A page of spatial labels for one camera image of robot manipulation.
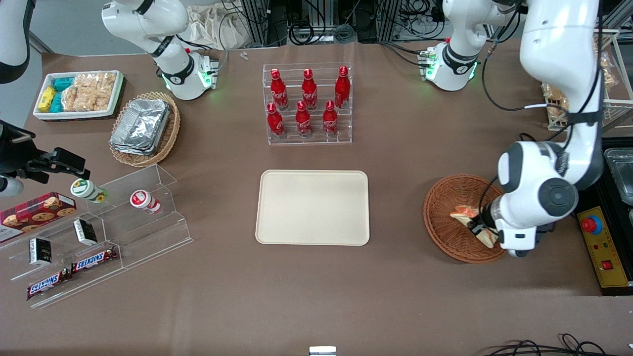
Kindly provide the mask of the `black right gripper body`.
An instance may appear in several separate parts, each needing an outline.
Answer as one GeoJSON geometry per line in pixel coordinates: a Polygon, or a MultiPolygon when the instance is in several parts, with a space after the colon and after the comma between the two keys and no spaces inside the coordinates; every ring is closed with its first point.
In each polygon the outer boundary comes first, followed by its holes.
{"type": "Polygon", "coordinates": [[[30,160],[36,158],[34,133],[1,121],[0,172],[9,178],[19,176],[30,160]]]}

